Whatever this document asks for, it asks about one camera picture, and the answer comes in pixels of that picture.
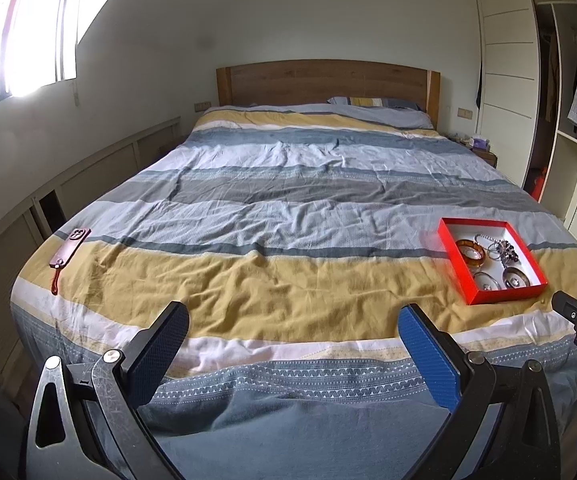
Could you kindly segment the silver bangle in box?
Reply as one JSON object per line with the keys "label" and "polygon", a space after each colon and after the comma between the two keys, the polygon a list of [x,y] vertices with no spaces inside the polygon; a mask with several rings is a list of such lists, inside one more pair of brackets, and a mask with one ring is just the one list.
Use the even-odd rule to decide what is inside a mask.
{"label": "silver bangle in box", "polygon": [[487,272],[475,272],[473,278],[477,288],[483,292],[494,292],[501,289],[500,283]]}

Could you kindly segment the striped bed duvet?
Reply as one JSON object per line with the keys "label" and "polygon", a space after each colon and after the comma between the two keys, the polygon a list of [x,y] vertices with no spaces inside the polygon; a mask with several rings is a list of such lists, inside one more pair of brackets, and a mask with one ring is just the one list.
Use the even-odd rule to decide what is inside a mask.
{"label": "striped bed duvet", "polygon": [[[545,291],[467,304],[442,218],[509,223]],[[53,296],[49,262],[78,228]],[[46,240],[11,308],[36,361],[92,363],[185,304],[189,337],[141,414],[186,478],[399,479],[447,415],[398,336],[413,302],[494,363],[543,364],[571,479],[577,347],[558,290],[577,294],[577,240],[463,146],[384,113],[221,107]]]}

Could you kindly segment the wooden headboard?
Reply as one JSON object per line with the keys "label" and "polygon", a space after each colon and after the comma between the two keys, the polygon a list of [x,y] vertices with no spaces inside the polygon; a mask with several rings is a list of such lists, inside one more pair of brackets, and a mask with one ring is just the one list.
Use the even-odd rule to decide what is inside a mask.
{"label": "wooden headboard", "polygon": [[356,60],[287,60],[220,67],[219,104],[291,105],[332,96],[396,98],[414,102],[438,124],[441,75],[434,70]]}

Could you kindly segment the dark bangle in box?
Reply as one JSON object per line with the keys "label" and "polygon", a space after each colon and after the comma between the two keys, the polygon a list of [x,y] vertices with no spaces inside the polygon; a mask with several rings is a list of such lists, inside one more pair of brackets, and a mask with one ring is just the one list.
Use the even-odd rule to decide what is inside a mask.
{"label": "dark bangle in box", "polygon": [[531,281],[522,270],[516,266],[507,266],[502,273],[504,285],[507,289],[529,287]]}

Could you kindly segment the red bag in wardrobe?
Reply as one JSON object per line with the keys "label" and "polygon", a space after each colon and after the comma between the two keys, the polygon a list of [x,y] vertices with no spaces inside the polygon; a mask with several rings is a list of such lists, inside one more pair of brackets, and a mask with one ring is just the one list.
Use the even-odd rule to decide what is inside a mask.
{"label": "red bag in wardrobe", "polygon": [[523,189],[536,201],[541,200],[547,168],[530,168]]}

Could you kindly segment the wooden nightstand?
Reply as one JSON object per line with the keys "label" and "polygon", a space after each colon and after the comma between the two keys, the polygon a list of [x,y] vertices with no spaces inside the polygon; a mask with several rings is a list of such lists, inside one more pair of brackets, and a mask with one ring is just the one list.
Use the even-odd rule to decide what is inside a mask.
{"label": "wooden nightstand", "polygon": [[493,168],[497,167],[497,155],[491,151],[489,141],[477,136],[467,136],[462,133],[446,133],[445,136],[453,142],[459,143],[483,159]]}

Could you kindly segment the striped pillow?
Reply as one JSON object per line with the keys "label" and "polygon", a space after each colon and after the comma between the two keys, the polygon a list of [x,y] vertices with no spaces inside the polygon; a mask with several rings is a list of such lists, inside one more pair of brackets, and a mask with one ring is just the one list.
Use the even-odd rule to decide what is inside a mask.
{"label": "striped pillow", "polygon": [[332,96],[327,100],[331,105],[351,105],[360,107],[385,107],[393,110],[419,110],[422,107],[412,101],[397,98],[362,98],[362,96]]}

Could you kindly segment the amber bangle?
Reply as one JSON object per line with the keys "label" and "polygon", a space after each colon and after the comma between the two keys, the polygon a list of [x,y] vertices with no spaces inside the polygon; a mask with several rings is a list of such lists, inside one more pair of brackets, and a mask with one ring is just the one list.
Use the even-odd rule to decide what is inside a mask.
{"label": "amber bangle", "polygon": [[487,253],[485,248],[474,240],[462,238],[462,240],[457,240],[455,244],[467,266],[479,268],[479,266],[482,266],[486,262]]}

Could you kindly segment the red jewelry box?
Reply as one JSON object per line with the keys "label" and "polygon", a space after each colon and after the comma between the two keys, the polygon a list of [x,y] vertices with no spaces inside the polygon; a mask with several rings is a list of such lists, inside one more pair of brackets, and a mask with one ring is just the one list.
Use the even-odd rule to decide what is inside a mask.
{"label": "red jewelry box", "polygon": [[[540,296],[546,289],[547,279],[532,257],[525,242],[507,222],[488,219],[442,218],[438,235],[452,264],[457,284],[467,304],[497,304]],[[485,248],[486,262],[475,268],[467,266],[459,254],[457,240],[474,240]],[[507,289],[502,273],[507,266],[516,266],[531,281],[529,287]],[[474,282],[473,274],[478,271],[492,275],[501,285],[500,290],[483,292]]]}

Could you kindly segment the white wardrobe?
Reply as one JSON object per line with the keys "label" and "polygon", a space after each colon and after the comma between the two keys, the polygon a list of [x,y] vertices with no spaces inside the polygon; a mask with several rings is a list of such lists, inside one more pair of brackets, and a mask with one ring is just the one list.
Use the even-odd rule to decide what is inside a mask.
{"label": "white wardrobe", "polygon": [[476,0],[480,32],[477,131],[523,188],[547,168],[538,202],[577,240],[577,0]]}

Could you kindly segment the red phone case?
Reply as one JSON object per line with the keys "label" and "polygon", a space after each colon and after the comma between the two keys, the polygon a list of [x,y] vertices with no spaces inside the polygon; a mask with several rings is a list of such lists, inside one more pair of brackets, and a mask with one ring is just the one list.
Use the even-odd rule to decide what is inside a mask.
{"label": "red phone case", "polygon": [[67,264],[70,263],[70,260],[72,260],[76,251],[87,239],[90,233],[90,229],[78,228],[72,230],[66,240],[64,240],[63,244],[61,244],[61,247],[57,249],[57,252],[51,258],[49,266],[54,270],[53,280],[51,283],[51,294],[53,296],[58,294],[58,282],[60,281],[62,271],[66,268]]}

